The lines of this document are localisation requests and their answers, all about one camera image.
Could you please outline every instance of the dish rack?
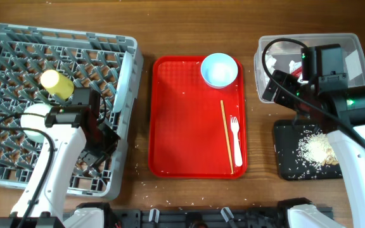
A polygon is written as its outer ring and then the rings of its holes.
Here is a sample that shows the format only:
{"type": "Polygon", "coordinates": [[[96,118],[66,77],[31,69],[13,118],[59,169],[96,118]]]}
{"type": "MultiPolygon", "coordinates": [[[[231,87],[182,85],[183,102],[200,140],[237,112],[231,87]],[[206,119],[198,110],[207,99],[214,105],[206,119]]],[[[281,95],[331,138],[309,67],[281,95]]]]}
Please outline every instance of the dish rack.
{"type": "MultiPolygon", "coordinates": [[[[66,106],[50,95],[40,83],[41,73],[53,69],[67,76],[75,87],[91,87],[105,99],[105,123],[120,140],[112,157],[98,168],[88,167],[79,158],[68,194],[114,199],[120,192],[127,154],[127,132],[133,102],[137,98],[143,56],[132,37],[28,27],[0,23],[0,119],[4,114],[23,112],[35,103],[66,106]],[[128,89],[120,112],[113,111],[117,82],[124,54],[132,55],[128,89]]],[[[101,117],[104,115],[101,103],[101,117]]],[[[19,127],[20,119],[6,123],[19,127]]],[[[0,130],[0,186],[25,189],[37,162],[42,144],[23,132],[0,130]]]]}

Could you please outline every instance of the chopstick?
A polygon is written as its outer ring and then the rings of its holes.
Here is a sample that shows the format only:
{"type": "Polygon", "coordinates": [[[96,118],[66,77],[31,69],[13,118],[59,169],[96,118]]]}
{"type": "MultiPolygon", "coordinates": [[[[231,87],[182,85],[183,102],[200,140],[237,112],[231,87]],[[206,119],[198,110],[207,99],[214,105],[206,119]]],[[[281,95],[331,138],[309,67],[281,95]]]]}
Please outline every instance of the chopstick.
{"type": "Polygon", "coordinates": [[[229,135],[227,134],[227,125],[226,125],[226,117],[225,117],[225,107],[223,105],[223,100],[221,100],[221,109],[222,109],[223,125],[225,126],[225,137],[226,137],[227,153],[229,154],[229,162],[231,164],[231,171],[232,171],[231,174],[233,174],[231,144],[229,143],[229,135]]]}

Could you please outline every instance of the bowl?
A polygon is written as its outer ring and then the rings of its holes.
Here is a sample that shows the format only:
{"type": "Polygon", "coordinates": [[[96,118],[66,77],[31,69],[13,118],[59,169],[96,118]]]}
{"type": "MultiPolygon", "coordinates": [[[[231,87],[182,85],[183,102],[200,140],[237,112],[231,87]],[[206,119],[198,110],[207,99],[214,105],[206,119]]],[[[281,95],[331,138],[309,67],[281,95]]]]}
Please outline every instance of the bowl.
{"type": "Polygon", "coordinates": [[[201,74],[208,86],[222,89],[236,79],[238,76],[238,65],[227,54],[215,53],[203,60],[201,74]]]}

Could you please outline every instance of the fork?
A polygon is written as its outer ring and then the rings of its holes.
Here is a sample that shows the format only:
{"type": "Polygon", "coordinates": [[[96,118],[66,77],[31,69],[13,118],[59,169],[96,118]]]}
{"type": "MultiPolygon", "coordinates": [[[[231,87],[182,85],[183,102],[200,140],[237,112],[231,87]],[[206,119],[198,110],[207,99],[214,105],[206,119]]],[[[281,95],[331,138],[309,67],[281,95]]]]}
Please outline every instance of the fork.
{"type": "Polygon", "coordinates": [[[239,121],[236,117],[231,117],[231,130],[233,133],[233,144],[234,144],[234,164],[237,167],[242,166],[243,160],[241,159],[241,151],[239,145],[239,121]]]}

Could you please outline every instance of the wooden table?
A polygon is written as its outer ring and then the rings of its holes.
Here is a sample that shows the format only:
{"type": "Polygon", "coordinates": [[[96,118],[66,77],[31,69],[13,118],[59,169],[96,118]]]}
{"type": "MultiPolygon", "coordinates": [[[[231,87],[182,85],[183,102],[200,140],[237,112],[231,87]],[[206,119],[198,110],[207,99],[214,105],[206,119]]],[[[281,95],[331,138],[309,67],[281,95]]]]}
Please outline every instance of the wooden table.
{"type": "MultiPolygon", "coordinates": [[[[60,2],[0,0],[0,22],[129,35],[136,38],[144,55],[139,96],[129,131],[124,181],[119,197],[111,202],[112,207],[246,208],[275,206],[279,200],[306,197],[317,204],[332,206],[336,221],[352,227],[343,180],[288,182],[278,177],[272,125],[295,113],[259,101],[253,56],[263,35],[333,32],[357,34],[365,55],[365,1],[60,2]],[[168,54],[215,52],[236,57],[245,68],[247,172],[236,180],[159,179],[149,171],[147,162],[151,66],[168,54]]],[[[0,216],[9,214],[21,193],[0,188],[0,216]]],[[[65,209],[71,210],[91,200],[68,197],[65,209]]]]}

